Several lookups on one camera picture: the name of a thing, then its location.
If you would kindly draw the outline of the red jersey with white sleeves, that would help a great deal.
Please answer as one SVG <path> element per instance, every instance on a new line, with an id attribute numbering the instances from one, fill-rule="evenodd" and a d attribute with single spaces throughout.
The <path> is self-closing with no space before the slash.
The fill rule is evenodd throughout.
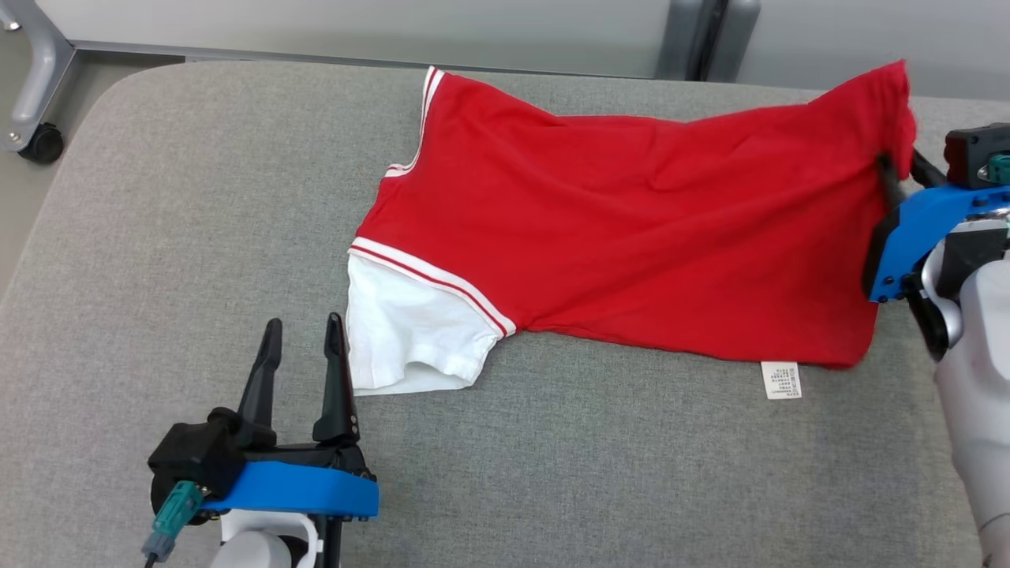
<path id="1" fill-rule="evenodd" d="M 916 137 L 906 62 L 810 101 L 689 122 L 556 115 L 430 67 L 413 159 L 349 248 L 357 395 L 458 391 L 517 332 L 847 369 Z"/>

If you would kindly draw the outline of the grey partition base rail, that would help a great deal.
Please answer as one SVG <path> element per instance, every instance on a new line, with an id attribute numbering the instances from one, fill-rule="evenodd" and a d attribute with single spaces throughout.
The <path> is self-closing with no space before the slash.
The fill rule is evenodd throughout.
<path id="1" fill-rule="evenodd" d="M 163 46 L 162 44 L 143 43 L 115 43 L 115 42 L 93 42 L 93 40 L 71 40 L 71 46 L 78 51 L 90 51 L 90 53 L 108 54 L 131 54 L 149 55 L 149 57 L 160 58 L 194 58 L 194 60 L 206 61 L 260 61 L 260 62 L 317 62 L 325 65 L 351 65 L 351 67 L 374 67 L 374 68 L 421 68 L 434 65 L 440 69 L 452 69 L 452 71 L 474 71 L 490 72 L 501 74 L 538 74 L 538 75 L 560 75 L 572 77 L 614 77 L 630 79 L 663 79 L 656 71 L 649 74 L 632 73 L 629 71 L 590 71 L 590 69 L 576 69 L 569 67 L 565 69 L 549 69 L 541 67 L 502 67 L 501 65 L 462 65 L 450 62 L 412 62 L 398 60 L 376 60 L 375 58 L 350 58 L 339 57 L 339 55 L 316 55 L 316 54 L 293 54 L 293 53 L 270 53 L 270 51 L 257 50 L 227 50 L 227 48 L 176 48 Z"/>

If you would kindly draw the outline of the black caster wheel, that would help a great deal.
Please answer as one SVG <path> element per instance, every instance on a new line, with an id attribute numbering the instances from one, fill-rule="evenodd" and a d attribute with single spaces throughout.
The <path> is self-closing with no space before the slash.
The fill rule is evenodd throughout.
<path id="1" fill-rule="evenodd" d="M 50 122 L 37 126 L 32 138 L 17 154 L 22 159 L 39 165 L 50 165 L 62 157 L 65 141 L 61 130 Z"/>

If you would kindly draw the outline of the grey fabric sofa seat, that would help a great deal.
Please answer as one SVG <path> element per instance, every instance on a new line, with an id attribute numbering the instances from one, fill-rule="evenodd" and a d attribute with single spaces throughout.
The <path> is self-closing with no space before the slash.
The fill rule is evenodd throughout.
<path id="1" fill-rule="evenodd" d="M 142 568 L 148 456 L 234 407 L 269 319 L 274 427 L 311 438 L 326 316 L 424 69 L 195 62 L 120 80 L 54 173 L 0 301 L 0 568 Z M 363 568 L 978 568 L 904 305 L 858 367 L 519 334 L 464 390 L 358 400 L 382 490 Z"/>

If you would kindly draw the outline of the grey wheeled stand leg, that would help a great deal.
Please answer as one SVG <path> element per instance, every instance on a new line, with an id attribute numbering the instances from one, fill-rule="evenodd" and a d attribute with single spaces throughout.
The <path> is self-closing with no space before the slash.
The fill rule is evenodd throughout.
<path id="1" fill-rule="evenodd" d="M 13 105 L 9 126 L 0 134 L 7 150 L 19 152 L 45 122 L 47 108 L 71 68 L 76 48 L 71 46 L 36 0 L 0 0 L 0 23 L 4 29 L 25 32 L 32 50 L 28 75 Z"/>

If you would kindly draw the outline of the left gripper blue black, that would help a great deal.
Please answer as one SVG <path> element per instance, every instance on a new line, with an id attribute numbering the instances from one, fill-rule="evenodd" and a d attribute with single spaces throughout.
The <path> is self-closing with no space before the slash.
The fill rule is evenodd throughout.
<path id="1" fill-rule="evenodd" d="M 324 339 L 326 374 L 321 416 L 312 429 L 320 445 L 356 445 L 360 441 L 349 350 L 342 317 L 328 314 Z M 237 445 L 242 450 L 274 448 L 275 371 L 282 362 L 282 321 L 270 319 L 264 328 L 238 414 Z M 207 513 L 231 510 L 324 515 L 339 520 L 369 520 L 379 513 L 381 490 L 360 448 L 329 448 L 318 464 L 249 461 L 230 493 L 207 497 Z"/>

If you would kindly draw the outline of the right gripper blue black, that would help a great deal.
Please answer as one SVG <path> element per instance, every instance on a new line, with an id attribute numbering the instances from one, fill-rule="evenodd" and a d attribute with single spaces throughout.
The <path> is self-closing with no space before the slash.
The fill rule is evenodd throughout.
<path id="1" fill-rule="evenodd" d="M 923 190 L 910 197 L 888 152 L 877 156 L 876 167 L 887 210 L 892 211 L 874 227 L 863 264 L 862 291 L 870 302 L 897 301 L 903 278 L 960 223 L 1010 207 L 1010 185 L 946 185 L 945 173 L 918 148 L 913 148 L 911 176 Z"/>

